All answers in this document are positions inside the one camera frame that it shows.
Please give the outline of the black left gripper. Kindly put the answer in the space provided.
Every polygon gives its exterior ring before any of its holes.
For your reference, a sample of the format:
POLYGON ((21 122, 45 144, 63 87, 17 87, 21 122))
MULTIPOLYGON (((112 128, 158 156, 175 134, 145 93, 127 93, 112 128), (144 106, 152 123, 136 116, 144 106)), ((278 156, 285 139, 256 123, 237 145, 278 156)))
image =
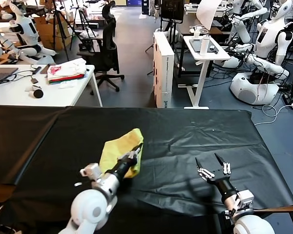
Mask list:
POLYGON ((143 143, 140 143, 132 151, 120 156, 110 173, 116 177, 134 177, 136 174, 134 167, 137 164, 137 158, 142 155, 143 145, 143 143))

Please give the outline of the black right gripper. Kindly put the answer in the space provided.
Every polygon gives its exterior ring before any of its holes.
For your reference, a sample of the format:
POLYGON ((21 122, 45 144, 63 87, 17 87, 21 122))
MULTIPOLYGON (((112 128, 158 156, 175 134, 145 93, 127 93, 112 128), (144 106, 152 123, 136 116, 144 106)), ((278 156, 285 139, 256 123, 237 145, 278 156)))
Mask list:
POLYGON ((223 169, 210 172, 206 168, 203 168, 198 159, 195 159, 197 172, 202 179, 207 180, 208 184, 216 186, 222 199, 227 199, 237 193, 237 190, 230 182, 231 165, 229 162, 224 161, 224 159, 217 153, 215 153, 215 156, 223 169))

